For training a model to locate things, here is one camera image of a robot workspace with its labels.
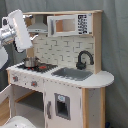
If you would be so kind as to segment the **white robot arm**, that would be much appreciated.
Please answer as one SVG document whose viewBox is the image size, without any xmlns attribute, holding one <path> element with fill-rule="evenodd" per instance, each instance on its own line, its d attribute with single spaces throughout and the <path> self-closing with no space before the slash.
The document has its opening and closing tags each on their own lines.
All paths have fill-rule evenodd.
<svg viewBox="0 0 128 128">
<path fill-rule="evenodd" d="M 9 65 L 9 56 L 4 46 L 15 43 L 17 51 L 23 52 L 32 47 L 30 35 L 23 19 L 23 13 L 17 9 L 2 18 L 0 28 L 0 71 Z M 14 116 L 11 112 L 9 119 L 0 128 L 36 128 L 28 119 Z"/>
</svg>

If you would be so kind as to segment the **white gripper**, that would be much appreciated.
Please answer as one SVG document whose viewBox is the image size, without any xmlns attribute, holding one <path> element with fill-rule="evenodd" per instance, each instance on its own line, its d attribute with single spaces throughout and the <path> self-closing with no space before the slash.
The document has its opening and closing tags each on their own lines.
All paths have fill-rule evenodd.
<svg viewBox="0 0 128 128">
<path fill-rule="evenodd" d="M 23 19 L 21 10 L 15 10 L 8 14 L 9 25 L 16 32 L 15 44 L 18 52 L 23 52 L 26 49 L 32 48 L 33 37 L 29 35 L 26 24 Z"/>
</svg>

